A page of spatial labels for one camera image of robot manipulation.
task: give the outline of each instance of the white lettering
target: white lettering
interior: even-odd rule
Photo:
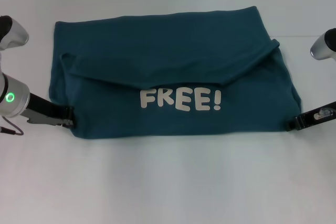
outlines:
[[[215,110],[220,110],[220,103],[221,103],[221,100],[222,100],[222,93],[220,90],[216,90],[215,92],[215,106],[214,106],[214,109]]]
[[[202,94],[210,94],[211,90],[207,88],[195,88],[195,107],[196,110],[210,110],[210,106],[202,103],[210,102],[209,97],[202,97]]]
[[[165,89],[166,92],[163,93],[164,89],[158,90],[157,95],[157,104],[162,107],[163,106],[163,100],[165,100],[169,105],[174,104],[174,100],[170,97],[170,95],[173,93],[172,89]]]
[[[190,107],[186,106],[186,105],[183,105],[182,103],[183,102],[191,102],[191,98],[184,96],[183,93],[192,94],[193,90],[190,89],[190,88],[186,88],[186,87],[176,89],[175,108],[177,108],[178,110],[190,111]]]
[[[140,103],[142,108],[147,108],[147,103],[155,101],[155,97],[148,97],[147,94],[155,94],[155,93],[156,89],[140,91]]]

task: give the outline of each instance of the green indicator light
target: green indicator light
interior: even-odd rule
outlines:
[[[13,93],[8,93],[8,94],[6,95],[6,101],[7,101],[7,102],[13,102],[14,99],[15,99],[15,95],[14,95]]]

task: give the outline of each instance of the teal fabric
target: teal fabric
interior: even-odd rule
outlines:
[[[301,102],[278,47],[256,7],[57,22],[49,96],[82,138],[283,131]]]

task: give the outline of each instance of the teal shirt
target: teal shirt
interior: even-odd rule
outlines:
[[[57,22],[49,96],[82,138],[283,131],[300,98],[256,7]]]

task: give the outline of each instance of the white backdrop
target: white backdrop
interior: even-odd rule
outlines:
[[[0,0],[29,32],[3,71],[48,98],[53,28],[123,15],[256,5],[308,111],[336,100],[336,62],[309,49],[336,26],[334,0]],[[0,136],[0,223],[336,223],[336,122],[292,133],[87,141],[13,119]]]

